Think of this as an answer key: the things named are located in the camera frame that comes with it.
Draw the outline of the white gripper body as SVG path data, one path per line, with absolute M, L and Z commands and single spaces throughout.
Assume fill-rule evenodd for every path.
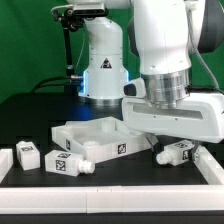
M 141 78 L 124 86 L 122 116 L 129 129 L 219 143 L 224 139 L 224 95 L 193 92 L 175 108 L 158 109 L 145 98 Z

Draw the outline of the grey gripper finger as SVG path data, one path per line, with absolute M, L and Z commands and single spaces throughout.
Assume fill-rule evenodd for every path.
M 157 144 L 158 144 L 158 139 L 155 134 L 152 133 L 146 133 L 145 138 L 148 141 L 151 151 L 154 152 L 156 150 Z
M 198 147 L 200 146 L 200 141 L 199 140 L 191 140 L 193 148 L 190 151 L 190 160 L 191 161 L 195 161 L 196 159 L 196 151 L 198 149 Z

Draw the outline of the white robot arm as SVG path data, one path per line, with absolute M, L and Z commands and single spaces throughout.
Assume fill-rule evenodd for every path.
M 67 0 L 74 16 L 81 16 L 89 32 L 89 65 L 84 71 L 81 97 L 96 102 L 120 97 L 122 117 L 135 131 L 202 142 L 224 140 L 224 94 L 190 91 L 189 55 L 209 52 L 204 44 L 224 39 L 217 24 L 224 19 L 218 0 Z M 140 77 L 128 81 L 106 13 L 131 8 L 128 24 L 131 52 L 140 59 Z

